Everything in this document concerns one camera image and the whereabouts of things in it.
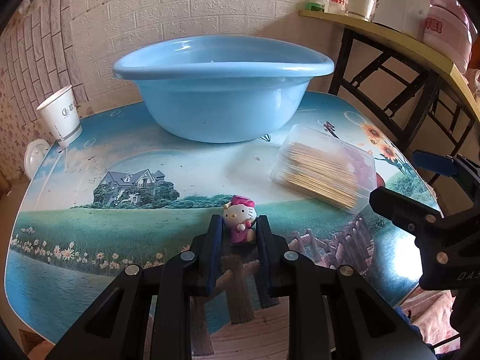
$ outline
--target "table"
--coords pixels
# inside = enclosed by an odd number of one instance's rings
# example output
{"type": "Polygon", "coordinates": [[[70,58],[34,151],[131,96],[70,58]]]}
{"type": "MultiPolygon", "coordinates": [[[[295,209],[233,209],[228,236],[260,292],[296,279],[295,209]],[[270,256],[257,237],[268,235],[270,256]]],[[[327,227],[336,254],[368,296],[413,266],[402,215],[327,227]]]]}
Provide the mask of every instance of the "table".
{"type": "MultiPolygon", "coordinates": [[[[407,149],[426,116],[428,116],[453,143],[454,149],[450,155],[457,154],[474,123],[479,122],[480,109],[457,66],[455,66],[452,61],[426,44],[382,25],[354,17],[334,15],[326,12],[304,10],[300,11],[299,14],[301,16],[315,17],[316,19],[329,21],[344,28],[342,45],[337,64],[335,65],[329,93],[337,95],[340,86],[348,90],[371,110],[393,135],[395,135],[397,138],[395,144],[401,151],[407,149]],[[348,81],[344,79],[344,73],[350,57],[353,40],[367,44],[382,51],[382,53],[351,81],[348,81]],[[416,71],[418,73],[417,78],[412,82],[408,82],[383,66],[390,57],[397,59],[416,71]],[[405,89],[388,103],[384,109],[381,109],[375,104],[359,88],[361,83],[378,69],[383,70],[405,85],[405,89]],[[422,86],[422,94],[409,121],[405,128],[401,128],[393,121],[393,117],[422,86]],[[438,95],[441,89],[455,100],[456,107],[454,109],[450,109],[439,99],[438,95]],[[444,126],[439,120],[439,117],[436,116],[440,107],[444,108],[452,116],[451,123],[447,126],[444,126]],[[458,133],[454,130],[455,127],[457,127],[461,112],[466,114],[469,122],[463,132],[458,133]]],[[[435,175],[433,179],[429,181],[429,184],[431,185],[437,178],[438,175],[435,175]]]]}
{"type": "MultiPolygon", "coordinates": [[[[11,307],[32,329],[58,341],[121,269],[131,262],[156,266],[186,249],[193,236],[206,232],[211,215],[221,213],[221,204],[232,194],[253,199],[257,214],[268,216],[272,232],[285,236],[291,249],[318,264],[338,266],[349,254],[350,263],[396,304],[416,286],[422,272],[410,234],[369,206],[351,215],[270,180],[278,148],[299,123],[370,151],[376,158],[378,183],[439,209],[392,143],[336,96],[306,92],[280,130],[231,144],[171,135],[155,123],[143,103],[132,104],[83,119],[80,137],[66,150],[53,146],[42,162],[10,242],[5,289],[11,307]],[[122,188],[128,190],[128,198],[115,206],[112,193],[116,197],[122,188]],[[152,188],[154,199],[148,192],[152,188]],[[339,242],[348,253],[337,261],[332,251],[339,242]]],[[[224,288],[205,303],[214,348],[222,335],[232,337],[231,325],[226,325],[232,318],[241,323],[235,332],[245,333],[244,327],[257,339],[264,339],[263,333],[272,337],[271,331],[257,329],[273,329],[281,317],[287,321],[285,302],[262,293],[258,265],[240,264],[239,269],[250,309],[233,315],[224,288]]],[[[278,334],[287,334],[287,325],[280,325],[278,334]]],[[[232,347],[238,342],[232,338],[232,347]]],[[[265,351],[278,352],[282,349],[276,345],[285,345],[268,342],[265,339],[265,351]]]]}

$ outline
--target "white ceramic mug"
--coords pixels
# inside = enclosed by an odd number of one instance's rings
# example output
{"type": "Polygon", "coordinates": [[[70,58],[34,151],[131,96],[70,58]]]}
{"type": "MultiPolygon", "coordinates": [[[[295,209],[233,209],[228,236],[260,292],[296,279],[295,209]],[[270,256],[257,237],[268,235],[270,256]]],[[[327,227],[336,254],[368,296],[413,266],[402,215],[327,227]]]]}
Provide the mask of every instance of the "white ceramic mug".
{"type": "Polygon", "coordinates": [[[350,17],[368,21],[374,9],[374,4],[375,0],[349,0],[346,12],[350,17]]]}
{"type": "Polygon", "coordinates": [[[37,111],[61,147],[68,146],[82,133],[71,85],[47,98],[37,111]]]}

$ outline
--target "yellow shelf edge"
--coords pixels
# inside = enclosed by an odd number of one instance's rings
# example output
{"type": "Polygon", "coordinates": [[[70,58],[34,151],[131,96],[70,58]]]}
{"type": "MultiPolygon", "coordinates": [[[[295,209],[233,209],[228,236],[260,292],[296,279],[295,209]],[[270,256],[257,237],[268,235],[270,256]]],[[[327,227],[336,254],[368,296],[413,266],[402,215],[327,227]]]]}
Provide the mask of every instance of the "yellow shelf edge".
{"type": "Polygon", "coordinates": [[[473,113],[476,121],[480,122],[480,109],[462,74],[451,60],[438,51],[401,32],[354,17],[307,10],[301,10],[298,14],[343,25],[432,69],[452,87],[459,99],[473,113]]]}

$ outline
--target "pink rice cooker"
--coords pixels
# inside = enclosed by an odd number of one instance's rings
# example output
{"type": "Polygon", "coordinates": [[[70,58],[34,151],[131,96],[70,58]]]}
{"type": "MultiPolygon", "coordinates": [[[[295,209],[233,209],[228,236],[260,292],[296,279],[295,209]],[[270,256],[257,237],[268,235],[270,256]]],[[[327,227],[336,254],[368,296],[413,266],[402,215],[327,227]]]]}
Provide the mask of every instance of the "pink rice cooker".
{"type": "Polygon", "coordinates": [[[423,42],[454,62],[460,73],[465,74],[472,37],[469,18],[456,0],[430,0],[423,42]]]}

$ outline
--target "sunflower illustration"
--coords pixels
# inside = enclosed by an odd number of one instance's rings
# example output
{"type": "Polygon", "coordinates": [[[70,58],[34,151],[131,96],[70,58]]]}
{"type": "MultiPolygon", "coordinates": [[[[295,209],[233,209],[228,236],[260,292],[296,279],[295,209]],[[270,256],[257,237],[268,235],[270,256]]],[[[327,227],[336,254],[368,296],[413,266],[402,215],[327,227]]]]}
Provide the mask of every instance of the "sunflower illustration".
{"type": "Polygon", "coordinates": [[[390,161],[393,161],[395,159],[395,150],[387,143],[381,143],[380,150],[385,158],[389,159],[390,161]]]}
{"type": "Polygon", "coordinates": [[[383,137],[384,137],[383,133],[378,128],[376,128],[376,126],[374,126],[373,124],[362,124],[361,128],[369,138],[370,142],[372,140],[376,142],[383,140],[383,137]]]}

